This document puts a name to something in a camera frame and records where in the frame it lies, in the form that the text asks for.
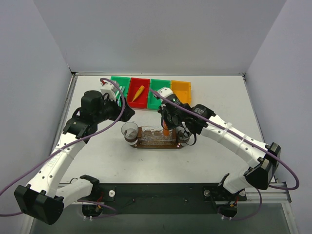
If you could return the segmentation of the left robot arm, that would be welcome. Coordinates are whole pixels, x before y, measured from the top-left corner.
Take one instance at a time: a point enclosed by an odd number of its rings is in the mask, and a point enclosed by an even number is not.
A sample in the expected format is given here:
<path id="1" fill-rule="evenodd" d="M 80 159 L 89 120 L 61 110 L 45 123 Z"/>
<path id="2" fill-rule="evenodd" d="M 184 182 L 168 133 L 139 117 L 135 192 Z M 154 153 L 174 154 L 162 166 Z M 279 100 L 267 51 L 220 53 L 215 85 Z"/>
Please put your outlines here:
<path id="1" fill-rule="evenodd" d="M 52 225 L 71 203 L 85 197 L 91 201 L 99 197 L 99 180 L 89 175 L 82 175 L 63 188 L 59 188 L 59 183 L 76 155 L 97 131 L 98 124 L 106 120 L 127 122 L 135 114 L 126 101 L 120 99 L 122 106 L 119 106 L 114 97 L 93 90 L 84 93 L 81 106 L 67 121 L 52 157 L 26 186 L 19 185 L 14 191 L 24 214 Z"/>

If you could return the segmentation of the clear plastic cup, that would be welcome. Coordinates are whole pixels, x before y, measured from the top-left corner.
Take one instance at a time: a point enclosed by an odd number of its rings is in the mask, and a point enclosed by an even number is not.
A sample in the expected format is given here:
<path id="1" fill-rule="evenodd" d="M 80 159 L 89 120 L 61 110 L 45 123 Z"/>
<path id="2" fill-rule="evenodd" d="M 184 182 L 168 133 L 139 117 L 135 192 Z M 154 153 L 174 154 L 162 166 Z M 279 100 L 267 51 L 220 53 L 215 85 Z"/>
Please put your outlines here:
<path id="1" fill-rule="evenodd" d="M 126 122 L 121 127 L 121 133 L 123 134 L 124 139 L 129 145 L 135 146 L 137 144 L 138 130 L 138 125 L 134 122 Z"/>

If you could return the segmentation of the orange toothpaste tube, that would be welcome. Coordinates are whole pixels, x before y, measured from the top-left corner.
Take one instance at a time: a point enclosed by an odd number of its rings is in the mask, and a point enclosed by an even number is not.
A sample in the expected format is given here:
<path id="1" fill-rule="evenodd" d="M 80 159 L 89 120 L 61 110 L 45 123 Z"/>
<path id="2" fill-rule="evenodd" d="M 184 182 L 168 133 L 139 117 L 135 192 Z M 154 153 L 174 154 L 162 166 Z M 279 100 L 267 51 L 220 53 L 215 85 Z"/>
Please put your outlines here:
<path id="1" fill-rule="evenodd" d="M 163 135 L 164 135 L 165 137 L 168 137 L 168 136 L 169 136 L 169 130 L 168 130 L 168 127 L 167 127 L 167 125 L 166 125 L 165 122 L 163 122 Z"/>
<path id="2" fill-rule="evenodd" d="M 145 90 L 145 86 L 141 85 L 136 91 L 135 95 L 133 96 L 132 102 L 134 102 L 138 97 L 140 97 L 140 95 L 143 93 L 144 90 Z"/>

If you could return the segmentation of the clear rack with brown ends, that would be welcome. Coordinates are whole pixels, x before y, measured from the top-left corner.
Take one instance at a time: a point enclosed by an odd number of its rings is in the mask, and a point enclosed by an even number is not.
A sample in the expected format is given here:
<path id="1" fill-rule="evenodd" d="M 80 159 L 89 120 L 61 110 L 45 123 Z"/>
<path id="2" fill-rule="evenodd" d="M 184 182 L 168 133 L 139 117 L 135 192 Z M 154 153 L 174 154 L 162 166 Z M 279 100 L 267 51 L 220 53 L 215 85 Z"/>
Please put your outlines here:
<path id="1" fill-rule="evenodd" d="M 143 145 L 173 145 L 176 143 L 175 130 L 169 130 L 168 134 L 164 134 L 162 127 L 142 126 L 139 127 L 138 140 Z"/>

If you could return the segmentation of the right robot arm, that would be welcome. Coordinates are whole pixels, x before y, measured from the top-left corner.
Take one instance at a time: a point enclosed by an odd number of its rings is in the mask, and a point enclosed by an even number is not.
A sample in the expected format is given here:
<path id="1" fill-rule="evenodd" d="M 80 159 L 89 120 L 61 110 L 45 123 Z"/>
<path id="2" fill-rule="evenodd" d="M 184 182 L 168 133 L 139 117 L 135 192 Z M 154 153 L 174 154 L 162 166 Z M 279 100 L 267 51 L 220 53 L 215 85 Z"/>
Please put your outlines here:
<path id="1" fill-rule="evenodd" d="M 281 147 L 273 142 L 268 145 L 257 141 L 225 122 L 211 109 L 197 104 L 179 104 L 179 108 L 162 102 L 159 113 L 169 129 L 181 127 L 183 135 L 193 134 L 208 137 L 229 149 L 248 167 L 237 173 L 226 174 L 221 185 L 231 194 L 240 192 L 247 187 L 265 190 L 268 188 L 278 167 Z"/>

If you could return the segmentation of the white toothbrush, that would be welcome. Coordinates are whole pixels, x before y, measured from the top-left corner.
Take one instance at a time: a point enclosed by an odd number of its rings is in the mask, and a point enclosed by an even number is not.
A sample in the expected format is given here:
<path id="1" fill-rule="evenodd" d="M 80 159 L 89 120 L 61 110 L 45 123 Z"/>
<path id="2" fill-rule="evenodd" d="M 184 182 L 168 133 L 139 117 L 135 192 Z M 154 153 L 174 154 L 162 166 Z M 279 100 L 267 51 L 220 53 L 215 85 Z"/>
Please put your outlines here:
<path id="1" fill-rule="evenodd" d="M 121 103 L 120 103 L 120 94 L 121 94 L 121 92 L 117 91 L 117 93 L 116 93 L 116 101 L 117 101 L 118 106 L 121 106 Z"/>

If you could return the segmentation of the dark tinted cup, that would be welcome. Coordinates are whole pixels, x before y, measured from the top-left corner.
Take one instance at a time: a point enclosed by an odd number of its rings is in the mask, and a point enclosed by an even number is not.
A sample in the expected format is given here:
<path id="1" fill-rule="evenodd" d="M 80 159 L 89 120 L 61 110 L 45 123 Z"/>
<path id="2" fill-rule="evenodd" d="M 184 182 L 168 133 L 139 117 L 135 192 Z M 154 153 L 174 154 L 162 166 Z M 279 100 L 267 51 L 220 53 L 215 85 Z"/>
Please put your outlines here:
<path id="1" fill-rule="evenodd" d="M 192 134 L 181 126 L 177 127 L 175 130 L 176 130 L 176 137 L 177 137 L 178 142 L 182 146 L 190 146 L 191 145 L 190 138 Z"/>

